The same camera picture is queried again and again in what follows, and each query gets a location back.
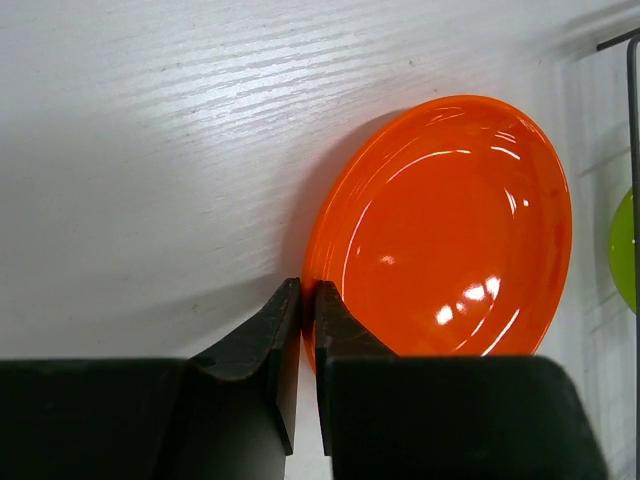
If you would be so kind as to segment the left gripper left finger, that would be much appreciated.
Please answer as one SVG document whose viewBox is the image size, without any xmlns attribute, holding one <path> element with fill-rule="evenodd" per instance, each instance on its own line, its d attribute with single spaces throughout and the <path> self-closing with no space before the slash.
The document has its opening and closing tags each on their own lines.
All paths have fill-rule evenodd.
<svg viewBox="0 0 640 480">
<path fill-rule="evenodd" d="M 189 359 L 5 360 L 5 479 L 281 479 L 293 451 L 301 284 Z"/>
</svg>

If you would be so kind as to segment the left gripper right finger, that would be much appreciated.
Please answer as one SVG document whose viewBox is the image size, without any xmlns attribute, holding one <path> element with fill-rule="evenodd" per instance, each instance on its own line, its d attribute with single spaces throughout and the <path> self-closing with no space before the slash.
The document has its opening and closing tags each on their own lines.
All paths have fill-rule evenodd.
<svg viewBox="0 0 640 480">
<path fill-rule="evenodd" d="M 605 479 L 565 370 L 541 356 L 400 357 L 315 292 L 325 453 L 337 479 Z"/>
</svg>

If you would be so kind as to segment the orange plate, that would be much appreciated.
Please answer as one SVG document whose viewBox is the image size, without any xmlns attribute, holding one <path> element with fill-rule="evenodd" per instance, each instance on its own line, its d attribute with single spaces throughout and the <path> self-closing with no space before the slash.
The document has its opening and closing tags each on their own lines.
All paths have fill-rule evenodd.
<svg viewBox="0 0 640 480">
<path fill-rule="evenodd" d="M 532 355 L 572 236 L 566 174 L 533 119 L 478 95 L 420 104 L 373 134 L 324 200 L 302 271 L 304 339 L 329 281 L 396 354 Z"/>
</svg>

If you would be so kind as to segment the green plate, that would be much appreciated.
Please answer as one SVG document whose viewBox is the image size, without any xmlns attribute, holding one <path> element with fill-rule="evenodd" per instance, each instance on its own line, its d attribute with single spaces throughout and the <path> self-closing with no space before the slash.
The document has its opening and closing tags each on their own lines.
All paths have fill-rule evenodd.
<svg viewBox="0 0 640 480">
<path fill-rule="evenodd" d="M 608 263 L 614 284 L 626 305 L 636 312 L 633 190 L 618 205 L 610 227 Z"/>
</svg>

